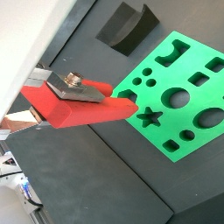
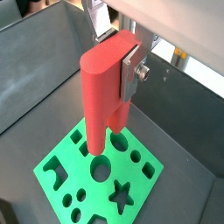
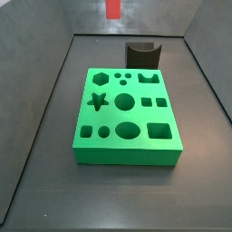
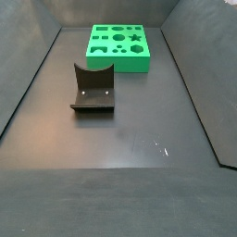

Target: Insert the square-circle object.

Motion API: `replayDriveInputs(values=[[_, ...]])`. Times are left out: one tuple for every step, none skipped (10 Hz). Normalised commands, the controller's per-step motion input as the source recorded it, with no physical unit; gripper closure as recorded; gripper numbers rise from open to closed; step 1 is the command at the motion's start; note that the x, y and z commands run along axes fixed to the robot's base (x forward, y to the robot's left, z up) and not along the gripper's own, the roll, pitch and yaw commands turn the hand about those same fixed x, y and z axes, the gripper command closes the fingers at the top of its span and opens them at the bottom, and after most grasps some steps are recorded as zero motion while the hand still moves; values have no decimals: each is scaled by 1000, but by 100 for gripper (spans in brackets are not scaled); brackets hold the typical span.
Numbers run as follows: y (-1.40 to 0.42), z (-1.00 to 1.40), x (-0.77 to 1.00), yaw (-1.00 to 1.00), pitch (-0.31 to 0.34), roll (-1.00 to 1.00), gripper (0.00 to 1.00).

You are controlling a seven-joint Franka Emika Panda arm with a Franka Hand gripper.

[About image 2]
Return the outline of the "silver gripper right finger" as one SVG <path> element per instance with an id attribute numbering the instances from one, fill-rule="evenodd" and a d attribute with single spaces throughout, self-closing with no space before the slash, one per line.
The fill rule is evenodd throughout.
<path id="1" fill-rule="evenodd" d="M 138 44 L 123 58 L 121 73 L 121 99 L 127 102 L 137 91 L 137 83 L 145 82 L 150 69 L 144 64 L 148 53 L 161 38 L 140 24 L 135 27 L 135 40 Z"/>

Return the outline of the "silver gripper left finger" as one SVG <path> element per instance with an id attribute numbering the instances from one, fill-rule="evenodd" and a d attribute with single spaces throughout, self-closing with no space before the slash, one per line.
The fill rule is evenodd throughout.
<path id="1" fill-rule="evenodd" d="M 111 26 L 108 6 L 102 0 L 81 0 L 81 3 L 95 46 L 117 33 Z"/>

